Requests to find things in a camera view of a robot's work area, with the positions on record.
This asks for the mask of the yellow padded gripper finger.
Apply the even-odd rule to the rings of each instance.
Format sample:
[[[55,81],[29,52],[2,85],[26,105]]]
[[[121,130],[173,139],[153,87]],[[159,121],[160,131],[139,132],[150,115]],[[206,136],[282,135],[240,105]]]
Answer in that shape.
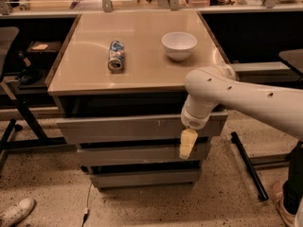
[[[179,157],[181,159],[187,159],[189,157],[197,138],[198,133],[196,130],[186,129],[182,131],[179,150]]]

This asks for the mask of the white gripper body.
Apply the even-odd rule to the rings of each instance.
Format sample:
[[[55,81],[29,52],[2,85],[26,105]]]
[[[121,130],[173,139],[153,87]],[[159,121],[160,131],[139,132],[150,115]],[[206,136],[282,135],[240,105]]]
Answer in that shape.
[[[201,130],[216,106],[217,103],[188,96],[181,111],[181,121],[188,129]]]

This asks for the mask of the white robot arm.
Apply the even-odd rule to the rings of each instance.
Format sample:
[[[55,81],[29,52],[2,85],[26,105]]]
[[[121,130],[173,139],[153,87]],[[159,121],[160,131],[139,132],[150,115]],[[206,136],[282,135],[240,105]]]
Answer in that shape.
[[[179,156],[189,157],[213,109],[221,104],[277,130],[303,140],[303,91],[240,82],[227,64],[200,67],[186,76],[187,99],[181,112],[186,127],[181,133]]]

